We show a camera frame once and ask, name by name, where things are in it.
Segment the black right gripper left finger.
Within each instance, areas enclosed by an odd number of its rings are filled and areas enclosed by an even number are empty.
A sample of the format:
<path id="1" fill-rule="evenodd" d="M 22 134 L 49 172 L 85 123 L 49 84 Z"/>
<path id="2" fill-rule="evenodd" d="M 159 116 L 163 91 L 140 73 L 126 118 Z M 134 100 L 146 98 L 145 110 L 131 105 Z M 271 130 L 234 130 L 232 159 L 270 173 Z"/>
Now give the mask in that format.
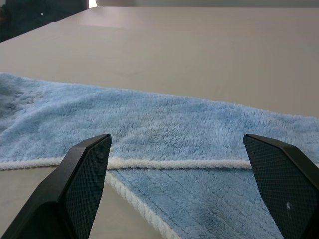
<path id="1" fill-rule="evenodd" d="M 111 143 L 111 135 L 103 134 L 71 147 L 2 238 L 87 239 L 103 195 Z"/>

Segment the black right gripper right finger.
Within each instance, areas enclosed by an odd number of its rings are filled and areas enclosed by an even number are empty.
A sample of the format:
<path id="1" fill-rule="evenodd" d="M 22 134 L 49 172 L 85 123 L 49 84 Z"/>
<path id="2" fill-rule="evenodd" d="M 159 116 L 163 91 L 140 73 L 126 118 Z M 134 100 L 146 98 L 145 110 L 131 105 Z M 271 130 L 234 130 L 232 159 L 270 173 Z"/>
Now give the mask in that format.
<path id="1" fill-rule="evenodd" d="M 268 211 L 285 239 L 319 237 L 319 168 L 296 146 L 254 134 L 243 143 Z"/>

